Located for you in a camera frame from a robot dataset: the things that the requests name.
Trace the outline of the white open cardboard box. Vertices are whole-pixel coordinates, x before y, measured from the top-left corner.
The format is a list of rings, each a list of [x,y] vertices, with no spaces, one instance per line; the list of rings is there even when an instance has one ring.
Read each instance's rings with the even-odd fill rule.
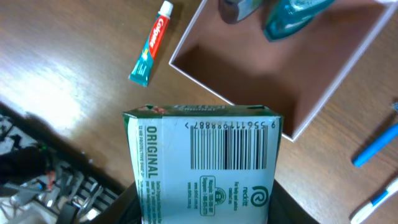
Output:
[[[396,1],[335,1],[282,40],[262,31],[271,4],[236,24],[202,1],[170,66],[232,105],[264,105],[296,140],[397,10]]]

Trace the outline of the green mouthwash bottle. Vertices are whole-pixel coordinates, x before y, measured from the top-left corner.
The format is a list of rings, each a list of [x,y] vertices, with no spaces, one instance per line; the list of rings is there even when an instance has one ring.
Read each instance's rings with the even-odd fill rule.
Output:
[[[270,42],[294,35],[333,2],[334,0],[281,0],[267,19],[264,35]]]

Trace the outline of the Colgate toothpaste tube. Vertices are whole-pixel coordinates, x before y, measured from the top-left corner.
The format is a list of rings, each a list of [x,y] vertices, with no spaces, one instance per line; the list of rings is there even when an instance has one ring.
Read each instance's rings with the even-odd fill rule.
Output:
[[[164,38],[165,31],[169,25],[173,8],[174,5],[169,1],[164,1],[162,3],[141,54],[129,75],[130,80],[142,86],[147,86],[149,83],[150,73],[154,66],[154,61]]]

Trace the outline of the blue disposable razor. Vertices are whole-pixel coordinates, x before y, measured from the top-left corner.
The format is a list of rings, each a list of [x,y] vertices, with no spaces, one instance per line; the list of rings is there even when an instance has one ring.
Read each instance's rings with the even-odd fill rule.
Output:
[[[387,128],[380,134],[370,145],[368,145],[362,152],[356,156],[352,163],[355,167],[361,167],[372,159],[381,149],[388,145],[397,137],[397,124]]]

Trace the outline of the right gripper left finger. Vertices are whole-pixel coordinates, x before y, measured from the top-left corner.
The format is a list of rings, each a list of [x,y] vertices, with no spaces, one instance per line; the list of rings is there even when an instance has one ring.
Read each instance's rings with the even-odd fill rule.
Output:
[[[139,224],[142,213],[136,189],[136,183],[131,184],[114,203],[90,224]]]

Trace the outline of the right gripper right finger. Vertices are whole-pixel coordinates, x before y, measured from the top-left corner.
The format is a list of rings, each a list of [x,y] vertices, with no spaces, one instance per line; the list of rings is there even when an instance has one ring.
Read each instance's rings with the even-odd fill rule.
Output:
[[[278,183],[274,181],[269,203],[268,224],[318,224]]]

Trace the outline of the clutter beside table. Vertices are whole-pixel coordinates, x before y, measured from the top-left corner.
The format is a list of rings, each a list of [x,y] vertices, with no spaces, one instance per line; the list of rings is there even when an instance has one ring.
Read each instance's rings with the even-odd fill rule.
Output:
[[[1,223],[91,223],[121,188],[1,115]]]

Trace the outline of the blue white toothbrush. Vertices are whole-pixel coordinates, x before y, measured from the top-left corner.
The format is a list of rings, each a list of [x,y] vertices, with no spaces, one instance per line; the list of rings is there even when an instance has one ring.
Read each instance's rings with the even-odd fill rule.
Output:
[[[392,180],[385,189],[372,200],[365,203],[351,218],[351,224],[361,224],[387,199],[397,193],[397,178]]]

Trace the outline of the green white soap box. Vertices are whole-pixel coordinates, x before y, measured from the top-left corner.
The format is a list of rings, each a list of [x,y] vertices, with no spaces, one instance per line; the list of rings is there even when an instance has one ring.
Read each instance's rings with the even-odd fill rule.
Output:
[[[142,223],[267,223],[281,115],[146,105],[123,118]]]

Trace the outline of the purple soap pump bottle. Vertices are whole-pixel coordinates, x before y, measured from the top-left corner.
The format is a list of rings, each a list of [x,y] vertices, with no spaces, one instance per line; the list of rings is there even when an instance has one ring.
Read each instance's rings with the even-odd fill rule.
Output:
[[[218,10],[223,21],[236,24],[263,5],[263,0],[219,0]]]

